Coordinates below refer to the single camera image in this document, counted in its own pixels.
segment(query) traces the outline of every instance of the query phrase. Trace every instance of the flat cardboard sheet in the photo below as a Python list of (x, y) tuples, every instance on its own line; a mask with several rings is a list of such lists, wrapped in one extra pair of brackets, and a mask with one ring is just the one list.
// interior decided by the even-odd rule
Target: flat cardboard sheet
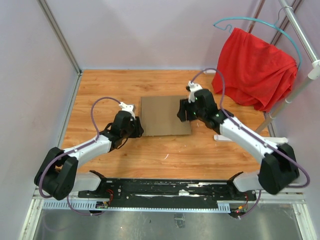
[(186, 96), (141, 97), (143, 136), (190, 135), (190, 122), (181, 122), (177, 117), (180, 99), (185, 98)]

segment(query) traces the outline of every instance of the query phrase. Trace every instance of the wooden floor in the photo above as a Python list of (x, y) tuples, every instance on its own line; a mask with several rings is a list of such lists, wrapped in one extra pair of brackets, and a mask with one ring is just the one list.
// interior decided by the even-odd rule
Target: wooden floor
[[(139, 116), (141, 96), (188, 95), (186, 85), (197, 73), (193, 70), (86, 70), (65, 134), (63, 147), (68, 148), (95, 136), (90, 118), (93, 102), (110, 96), (136, 105)], [(212, 90), (212, 75), (200, 75), (196, 82)], [(220, 95), (214, 95), (220, 101)], [(240, 106), (225, 97), (223, 106), (245, 125), (255, 129), (264, 120), (262, 112)], [(111, 100), (96, 105), (94, 117), (100, 130), (112, 122), (120, 110)], [(200, 121), (191, 123), (192, 135), (149, 136), (129, 139), (120, 150), (101, 155), (80, 168), (95, 170), (106, 177), (228, 179), (240, 171), (254, 171), (257, 162), (232, 142), (216, 142), (214, 132)]]

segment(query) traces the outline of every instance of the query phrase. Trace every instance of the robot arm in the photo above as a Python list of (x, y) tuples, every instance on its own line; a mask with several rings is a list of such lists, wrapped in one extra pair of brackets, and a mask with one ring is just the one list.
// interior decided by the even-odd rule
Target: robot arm
[(134, 105), (122, 102), (119, 106), (122, 109), (115, 115), (114, 121), (98, 136), (71, 148), (50, 149), (34, 178), (34, 183), (39, 186), (45, 168), (53, 159), (65, 154), (45, 173), (42, 189), (57, 200), (64, 199), (71, 192), (101, 191), (105, 184), (102, 181), (104, 176), (95, 171), (77, 173), (77, 169), (101, 154), (121, 148), (129, 138), (140, 138), (144, 132), (139, 117), (134, 114)]
[[(275, 195), (298, 178), (298, 168), (267, 147), (268, 144), (295, 161), (295, 154), (290, 145), (286, 143), (277, 145), (265, 140), (242, 124), (232, 113), (226, 111), (231, 117), (229, 119), (221, 109), (218, 109), (212, 93), (208, 89), (203, 89), (199, 84), (189, 82), (186, 89), (190, 94), (188, 99), (180, 100), (178, 118), (182, 122), (193, 120), (204, 122), (207, 128), (236, 142), (260, 164), (260, 171), (239, 172), (227, 181), (232, 194), (239, 195), (249, 190), (266, 190)], [(243, 131), (234, 122), (245, 128), (250, 134)]]

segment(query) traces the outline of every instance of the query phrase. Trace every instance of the red towel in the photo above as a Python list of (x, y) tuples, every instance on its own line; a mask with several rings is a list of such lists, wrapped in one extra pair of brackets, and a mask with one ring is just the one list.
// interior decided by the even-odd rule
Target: red towel
[[(266, 112), (290, 93), (298, 71), (293, 57), (239, 28), (225, 42), (217, 69), (224, 76), (227, 96)], [(212, 86), (214, 93), (222, 93), (219, 74)]]

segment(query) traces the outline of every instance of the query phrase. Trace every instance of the metal floor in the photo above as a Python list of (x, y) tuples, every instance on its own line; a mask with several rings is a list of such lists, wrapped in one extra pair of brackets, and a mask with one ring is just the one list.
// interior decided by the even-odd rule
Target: metal floor
[(108, 211), (91, 217), (71, 210), (42, 210), (33, 239), (302, 240), (302, 237), (291, 204), (259, 204), (242, 220), (226, 213)]

